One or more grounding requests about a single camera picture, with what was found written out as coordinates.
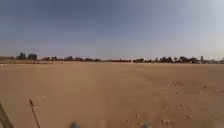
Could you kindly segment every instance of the sky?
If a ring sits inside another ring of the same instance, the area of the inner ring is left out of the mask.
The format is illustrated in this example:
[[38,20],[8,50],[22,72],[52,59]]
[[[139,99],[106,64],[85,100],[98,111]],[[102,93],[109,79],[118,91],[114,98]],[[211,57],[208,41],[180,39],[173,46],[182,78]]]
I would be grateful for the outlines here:
[[0,55],[224,57],[223,0],[1,0]]

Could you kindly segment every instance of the dirt field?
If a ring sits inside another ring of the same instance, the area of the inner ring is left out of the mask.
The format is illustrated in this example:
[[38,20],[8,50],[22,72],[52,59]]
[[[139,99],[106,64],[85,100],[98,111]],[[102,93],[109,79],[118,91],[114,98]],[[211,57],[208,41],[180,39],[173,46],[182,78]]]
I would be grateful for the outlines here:
[[224,65],[64,63],[0,67],[16,128],[223,128]]

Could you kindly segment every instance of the tree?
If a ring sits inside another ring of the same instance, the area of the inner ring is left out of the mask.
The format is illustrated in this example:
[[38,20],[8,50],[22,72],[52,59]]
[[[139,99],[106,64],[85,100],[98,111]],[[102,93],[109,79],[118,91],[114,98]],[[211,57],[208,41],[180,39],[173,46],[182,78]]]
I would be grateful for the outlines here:
[[95,61],[97,61],[97,62],[100,62],[100,59],[98,59],[98,58],[95,58]]
[[160,59],[160,62],[162,62],[162,63],[173,63],[173,59],[171,57],[168,57],[168,58],[163,57],[163,58]]
[[181,56],[179,58],[179,61],[182,62],[182,63],[189,63],[190,62],[190,60],[187,57],[184,57],[184,56]]
[[106,60],[106,62],[122,62],[122,63],[126,63],[126,62],[131,62],[131,60],[125,60],[125,59],[110,59],[110,60]]
[[50,57],[44,57],[42,60],[43,61],[50,61],[51,59],[50,59]]
[[20,52],[19,55],[16,57],[17,60],[25,60],[26,54],[23,52]]
[[151,63],[152,60],[151,60],[151,59],[148,59],[148,60],[145,60],[144,62],[145,62],[145,63]]
[[222,60],[220,60],[220,62],[223,63],[224,62],[224,58],[222,58]]
[[64,61],[73,61],[73,57],[72,56],[68,56],[68,57],[64,58]]
[[30,54],[28,55],[28,59],[29,59],[29,60],[37,60],[37,54],[35,54],[35,53],[30,53]]
[[75,57],[75,61],[83,61],[84,59],[81,57]]
[[140,58],[140,59],[135,59],[133,60],[134,63],[143,63],[144,62],[144,59],[143,58]]
[[190,58],[189,60],[193,64],[199,63],[198,59],[197,58],[194,58],[194,57]]
[[56,56],[51,57],[51,61],[57,61],[57,60],[58,60],[58,58]]
[[158,57],[156,57],[156,59],[154,60],[155,63],[159,62]]
[[85,61],[94,61],[92,58],[85,58]]
[[177,57],[174,57],[173,60],[174,60],[174,62],[177,62],[178,59],[177,59]]

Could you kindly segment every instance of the sand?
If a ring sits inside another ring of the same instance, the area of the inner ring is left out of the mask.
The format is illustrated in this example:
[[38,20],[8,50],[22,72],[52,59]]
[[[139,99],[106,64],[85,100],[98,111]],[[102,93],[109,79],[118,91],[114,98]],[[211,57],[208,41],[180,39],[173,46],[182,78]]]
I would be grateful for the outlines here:
[[0,68],[16,128],[223,128],[224,65],[63,63]]

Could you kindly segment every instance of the stick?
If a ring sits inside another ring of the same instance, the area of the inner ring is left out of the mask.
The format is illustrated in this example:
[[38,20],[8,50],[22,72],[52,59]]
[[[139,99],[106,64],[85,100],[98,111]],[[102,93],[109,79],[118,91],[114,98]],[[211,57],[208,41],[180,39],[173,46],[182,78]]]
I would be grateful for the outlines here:
[[37,127],[40,128],[40,124],[38,123],[37,116],[36,116],[35,111],[34,111],[34,108],[33,108],[33,107],[34,107],[34,104],[33,104],[33,101],[32,101],[31,99],[30,99],[30,106],[31,106],[31,108],[32,108],[32,113],[33,113],[33,116],[34,116],[34,118],[35,118]]

